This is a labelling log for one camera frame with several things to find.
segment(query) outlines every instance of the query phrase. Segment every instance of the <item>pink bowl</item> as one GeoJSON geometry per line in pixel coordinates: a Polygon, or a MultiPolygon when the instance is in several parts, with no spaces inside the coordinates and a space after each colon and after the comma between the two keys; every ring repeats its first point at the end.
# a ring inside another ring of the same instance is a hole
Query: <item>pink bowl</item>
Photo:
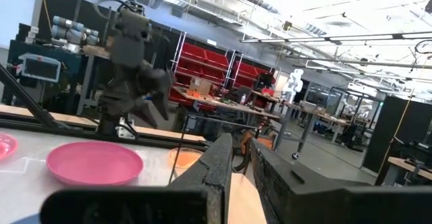
{"type": "Polygon", "coordinates": [[[49,171],[72,185],[121,185],[138,177],[142,159],[132,150],[109,142],[75,142],[52,150],[49,171]]]}
{"type": "Polygon", "coordinates": [[[18,149],[18,141],[10,135],[0,133],[0,160],[18,149]]]}

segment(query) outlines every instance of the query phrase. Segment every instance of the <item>pink plate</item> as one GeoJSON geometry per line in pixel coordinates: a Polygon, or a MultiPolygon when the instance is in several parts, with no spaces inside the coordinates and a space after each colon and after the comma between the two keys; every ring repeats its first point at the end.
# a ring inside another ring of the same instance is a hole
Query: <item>pink plate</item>
{"type": "Polygon", "coordinates": [[[52,150],[47,167],[54,176],[72,185],[121,185],[144,168],[132,150],[109,142],[75,142],[52,150]]]}
{"type": "Polygon", "coordinates": [[[18,141],[10,135],[0,133],[0,160],[14,153],[18,141]]]}

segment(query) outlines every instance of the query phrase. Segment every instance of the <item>cardboard box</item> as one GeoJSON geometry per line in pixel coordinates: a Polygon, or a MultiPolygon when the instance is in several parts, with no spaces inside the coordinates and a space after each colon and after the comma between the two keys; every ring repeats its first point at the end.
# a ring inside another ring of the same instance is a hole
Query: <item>cardboard box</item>
{"type": "Polygon", "coordinates": [[[189,89],[199,93],[199,95],[207,96],[211,89],[211,82],[202,78],[192,77],[189,89]]]}

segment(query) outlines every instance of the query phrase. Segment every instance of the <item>white table surface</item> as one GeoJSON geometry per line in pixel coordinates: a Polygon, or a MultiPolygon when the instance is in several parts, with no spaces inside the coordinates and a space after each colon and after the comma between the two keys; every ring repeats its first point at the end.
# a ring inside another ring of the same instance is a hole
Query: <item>white table surface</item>
{"type": "MultiPolygon", "coordinates": [[[[0,161],[0,224],[36,214],[47,196],[66,188],[48,172],[45,159],[51,150],[85,139],[0,128],[18,140],[18,149],[0,161]]],[[[144,161],[133,186],[166,186],[169,180],[167,149],[122,144],[144,161]]]]}

